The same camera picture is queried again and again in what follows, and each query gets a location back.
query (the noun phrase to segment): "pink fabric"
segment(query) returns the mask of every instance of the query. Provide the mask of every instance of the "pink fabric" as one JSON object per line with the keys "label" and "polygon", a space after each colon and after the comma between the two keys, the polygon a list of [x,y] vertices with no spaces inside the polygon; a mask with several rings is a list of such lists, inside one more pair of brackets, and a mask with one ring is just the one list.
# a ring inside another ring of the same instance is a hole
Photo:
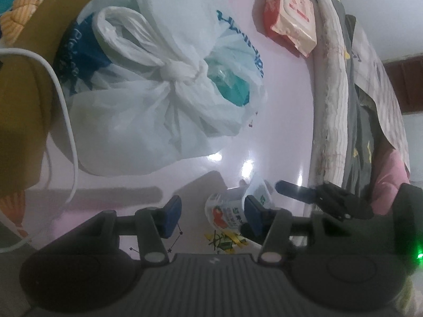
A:
{"label": "pink fabric", "polygon": [[374,173],[371,207],[375,214],[385,215],[391,210],[401,184],[410,183],[400,152],[390,145],[385,147],[374,163]]}

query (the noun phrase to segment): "ribbed black surface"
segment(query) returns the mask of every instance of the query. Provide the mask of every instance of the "ribbed black surface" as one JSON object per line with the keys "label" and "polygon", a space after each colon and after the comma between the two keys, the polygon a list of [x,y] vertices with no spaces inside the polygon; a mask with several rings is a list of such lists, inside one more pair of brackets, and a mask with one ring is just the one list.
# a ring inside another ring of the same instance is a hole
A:
{"label": "ribbed black surface", "polygon": [[[278,269],[254,263],[249,255],[179,254],[163,268],[147,269],[136,288],[108,308],[78,317],[399,317],[387,308],[346,314],[302,297]],[[65,316],[34,309],[27,317]]]}

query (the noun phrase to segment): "white plastic bag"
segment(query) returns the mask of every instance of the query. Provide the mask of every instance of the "white plastic bag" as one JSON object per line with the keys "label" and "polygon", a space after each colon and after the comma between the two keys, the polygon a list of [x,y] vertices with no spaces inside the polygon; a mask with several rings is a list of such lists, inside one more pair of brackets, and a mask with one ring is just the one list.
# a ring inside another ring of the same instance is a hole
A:
{"label": "white plastic bag", "polygon": [[[85,169],[148,174],[216,153],[258,110],[260,55],[217,3],[93,0],[84,8],[56,71]],[[208,77],[208,63],[238,106]]]}

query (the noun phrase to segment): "black device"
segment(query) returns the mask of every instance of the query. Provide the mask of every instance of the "black device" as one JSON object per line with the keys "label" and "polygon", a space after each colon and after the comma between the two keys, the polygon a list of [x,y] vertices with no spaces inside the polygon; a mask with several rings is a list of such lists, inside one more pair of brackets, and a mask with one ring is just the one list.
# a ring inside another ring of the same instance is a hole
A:
{"label": "black device", "polygon": [[[400,316],[393,303],[420,261],[422,190],[402,185],[388,216],[331,184],[276,190],[323,212],[293,217],[248,196],[249,228],[266,236],[257,261],[177,254],[169,262],[160,238],[176,227],[179,197],[134,216],[100,213],[23,264],[27,316]],[[119,250],[120,235],[137,236],[139,261]],[[307,245],[295,247],[293,235]]]}

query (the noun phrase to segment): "brown cardboard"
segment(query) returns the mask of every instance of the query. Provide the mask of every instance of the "brown cardboard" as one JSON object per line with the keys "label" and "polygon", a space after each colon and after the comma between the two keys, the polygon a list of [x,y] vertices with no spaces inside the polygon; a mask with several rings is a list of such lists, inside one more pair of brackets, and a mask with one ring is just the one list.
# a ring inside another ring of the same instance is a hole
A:
{"label": "brown cardboard", "polygon": [[[54,60],[69,24],[90,0],[44,0],[14,47]],[[3,57],[0,69],[0,197],[39,181],[54,86],[45,69],[24,57]]]}

